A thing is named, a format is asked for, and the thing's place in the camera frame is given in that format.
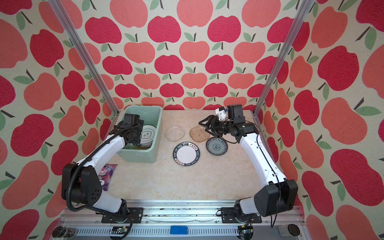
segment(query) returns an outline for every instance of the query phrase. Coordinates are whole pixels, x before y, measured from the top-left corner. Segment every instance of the purple snack bag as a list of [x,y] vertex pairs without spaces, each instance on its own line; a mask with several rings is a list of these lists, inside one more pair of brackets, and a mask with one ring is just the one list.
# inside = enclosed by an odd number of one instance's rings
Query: purple snack bag
[[103,191],[108,191],[108,185],[111,181],[113,171],[115,170],[117,164],[105,164],[102,170],[100,171],[98,177],[103,187]]

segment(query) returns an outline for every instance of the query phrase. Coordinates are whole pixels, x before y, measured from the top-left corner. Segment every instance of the apple patterned wallpaper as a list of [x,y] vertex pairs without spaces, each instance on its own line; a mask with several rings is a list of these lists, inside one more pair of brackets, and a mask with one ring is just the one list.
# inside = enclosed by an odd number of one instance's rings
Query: apple patterned wallpaper
[[[96,47],[92,51],[101,52],[95,63],[104,80],[113,80],[110,92],[119,108],[215,109],[240,103],[251,110],[300,5],[290,0],[75,3],[84,22],[78,33]],[[297,51],[309,38],[309,26],[302,28]],[[70,56],[75,68],[78,58]],[[285,63],[279,81],[287,75]]]
[[384,239],[383,10],[381,0],[316,1],[308,42],[293,44],[288,77],[258,115],[313,240]]
[[[81,10],[63,4],[83,26]],[[46,1],[0,1],[0,240],[49,239],[66,206],[62,168],[93,151],[111,124],[63,32]]]

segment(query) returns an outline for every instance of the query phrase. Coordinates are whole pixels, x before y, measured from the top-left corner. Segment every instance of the marble table surface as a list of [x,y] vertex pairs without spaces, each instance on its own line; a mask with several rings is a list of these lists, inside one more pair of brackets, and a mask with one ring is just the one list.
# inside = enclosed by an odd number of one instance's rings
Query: marble table surface
[[[189,130],[214,110],[164,110],[163,133],[157,160],[154,163],[126,162],[115,154],[108,162],[117,164],[108,193],[123,199],[190,199],[227,200],[254,196],[261,189],[256,170],[240,144],[228,144],[222,156],[210,154],[204,142],[194,142]],[[244,110],[246,120],[253,122],[251,111]],[[178,124],[185,136],[170,142],[164,132]],[[228,141],[235,142],[230,134]],[[172,157],[175,146],[192,142],[200,149],[196,164],[183,167]]]

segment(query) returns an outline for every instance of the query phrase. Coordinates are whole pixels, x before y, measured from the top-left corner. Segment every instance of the black mounting plate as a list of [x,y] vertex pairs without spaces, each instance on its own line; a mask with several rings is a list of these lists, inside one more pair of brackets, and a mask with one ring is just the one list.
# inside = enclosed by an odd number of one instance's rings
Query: black mounting plate
[[[143,214],[143,208],[142,207],[130,207],[128,208],[129,214],[132,215],[133,223],[141,223],[141,218]],[[124,222],[118,222],[121,218],[115,217],[111,215],[106,215],[105,217],[101,219],[101,223],[129,223],[129,221],[126,219]]]
[[[223,223],[239,223],[235,216],[235,209],[233,207],[222,207],[221,211],[221,221]],[[252,217],[252,223],[262,223],[262,217],[254,214]]]

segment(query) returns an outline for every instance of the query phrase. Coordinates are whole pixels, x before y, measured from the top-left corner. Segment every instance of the green plastic bin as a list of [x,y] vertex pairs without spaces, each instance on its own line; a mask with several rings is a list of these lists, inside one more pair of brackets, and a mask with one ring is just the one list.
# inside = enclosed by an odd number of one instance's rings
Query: green plastic bin
[[156,127],[155,137],[152,146],[146,150],[138,150],[131,143],[125,145],[118,151],[118,154],[126,162],[149,162],[156,161],[157,152],[159,151],[161,134],[163,132],[163,124],[161,116],[163,109],[159,106],[129,106],[123,114],[138,114],[140,119],[144,120],[144,125],[152,125]]

